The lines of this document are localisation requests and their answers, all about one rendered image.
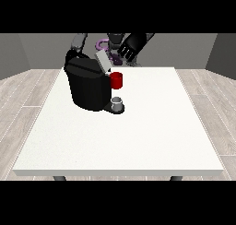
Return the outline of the small grey cup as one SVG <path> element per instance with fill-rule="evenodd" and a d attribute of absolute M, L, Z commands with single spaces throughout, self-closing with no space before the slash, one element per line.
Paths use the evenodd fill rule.
<path fill-rule="evenodd" d="M 111 99 L 112 110 L 115 112 L 119 112 L 123 108 L 123 101 L 120 97 L 113 97 Z"/>

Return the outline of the black coffee machine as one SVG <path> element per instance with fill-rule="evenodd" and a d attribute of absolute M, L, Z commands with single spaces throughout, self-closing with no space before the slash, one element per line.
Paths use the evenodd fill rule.
<path fill-rule="evenodd" d="M 78 107 L 93 111 L 107 111 L 113 114 L 119 112 L 112 110 L 112 88 L 110 73 L 102 71 L 99 62 L 89 58 L 73 58 L 65 66 L 72 99 Z"/>

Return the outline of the pale grey machine lid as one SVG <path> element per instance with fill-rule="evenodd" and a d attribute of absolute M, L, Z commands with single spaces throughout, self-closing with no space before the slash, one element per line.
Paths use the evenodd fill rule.
<path fill-rule="evenodd" d="M 102 71 L 104 73 L 107 73 L 111 69 L 112 64 L 111 64 L 107 54 L 105 53 L 105 51 L 100 50 L 100 51 L 96 52 L 95 57 L 96 57 L 97 61 L 99 62 Z"/>

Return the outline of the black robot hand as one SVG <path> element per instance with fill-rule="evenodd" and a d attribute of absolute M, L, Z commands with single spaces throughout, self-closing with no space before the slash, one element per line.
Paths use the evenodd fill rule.
<path fill-rule="evenodd" d="M 73 59 L 75 57 L 81 58 L 82 53 L 79 53 L 74 49 L 70 49 L 65 55 L 65 61 L 68 63 L 71 59 Z"/>
<path fill-rule="evenodd" d="M 146 44 L 147 35 L 145 33 L 131 33 L 124 40 L 117 53 L 127 62 L 132 62 Z"/>

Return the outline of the red pod holder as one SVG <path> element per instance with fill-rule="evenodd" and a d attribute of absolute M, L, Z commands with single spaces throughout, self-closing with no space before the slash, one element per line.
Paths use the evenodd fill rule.
<path fill-rule="evenodd" d="M 120 89 L 123 86 L 123 74 L 120 72 L 110 73 L 111 88 Z"/>

